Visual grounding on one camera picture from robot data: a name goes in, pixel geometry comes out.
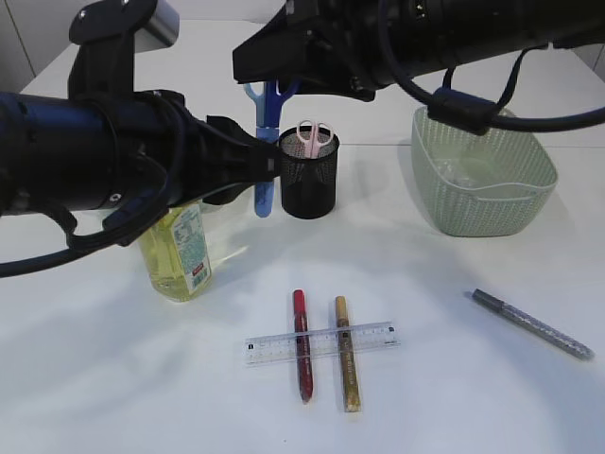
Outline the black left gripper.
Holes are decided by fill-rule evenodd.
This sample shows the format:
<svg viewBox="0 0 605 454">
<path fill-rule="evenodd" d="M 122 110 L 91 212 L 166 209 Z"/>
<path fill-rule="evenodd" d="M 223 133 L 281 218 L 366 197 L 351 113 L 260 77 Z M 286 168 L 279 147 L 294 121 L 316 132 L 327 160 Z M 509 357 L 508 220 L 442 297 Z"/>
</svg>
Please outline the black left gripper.
<svg viewBox="0 0 605 454">
<path fill-rule="evenodd" d="M 181 108 L 186 151 L 181 165 L 179 204 L 225 205 L 256 183 L 279 173 L 279 149 L 248 134 L 225 116 L 200 120 Z"/>
</svg>

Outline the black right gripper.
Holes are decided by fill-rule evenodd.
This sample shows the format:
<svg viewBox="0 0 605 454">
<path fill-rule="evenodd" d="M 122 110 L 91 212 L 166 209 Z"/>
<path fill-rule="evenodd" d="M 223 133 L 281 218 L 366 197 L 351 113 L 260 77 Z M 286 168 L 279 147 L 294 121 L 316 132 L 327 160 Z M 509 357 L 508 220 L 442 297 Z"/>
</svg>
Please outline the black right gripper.
<svg viewBox="0 0 605 454">
<path fill-rule="evenodd" d="M 377 32 L 376 1 L 286 1 L 233 50 L 240 83 L 300 83 L 300 95 L 370 102 L 393 83 Z"/>
</svg>

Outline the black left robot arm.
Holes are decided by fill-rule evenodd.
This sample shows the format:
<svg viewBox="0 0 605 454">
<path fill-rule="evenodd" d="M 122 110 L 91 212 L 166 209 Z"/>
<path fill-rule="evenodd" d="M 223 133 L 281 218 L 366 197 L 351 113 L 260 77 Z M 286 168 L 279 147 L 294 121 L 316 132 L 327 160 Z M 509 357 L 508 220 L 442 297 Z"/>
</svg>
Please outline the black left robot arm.
<svg viewBox="0 0 605 454">
<path fill-rule="evenodd" d="M 160 197 L 167 210 L 226 204 L 274 179 L 280 151 L 223 116 L 194 117 L 184 96 L 138 91 L 135 57 L 168 48 L 180 18 L 165 1 L 98 1 L 74 18 L 67 98 L 1 95 L 1 212 L 47 203 L 105 210 Z"/>
</svg>

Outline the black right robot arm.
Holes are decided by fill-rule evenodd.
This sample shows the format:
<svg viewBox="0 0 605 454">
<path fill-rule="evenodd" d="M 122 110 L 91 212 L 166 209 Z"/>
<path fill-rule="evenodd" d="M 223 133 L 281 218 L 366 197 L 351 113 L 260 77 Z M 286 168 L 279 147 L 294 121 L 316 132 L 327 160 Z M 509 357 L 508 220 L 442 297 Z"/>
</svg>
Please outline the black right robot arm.
<svg viewBox="0 0 605 454">
<path fill-rule="evenodd" d="M 391 48 L 415 78 L 533 46 L 604 39 L 601 1 L 388 1 Z M 384 61 L 376 1 L 286 1 L 233 50 L 240 84 L 300 83 L 301 95 L 371 102 L 394 80 Z"/>
</svg>

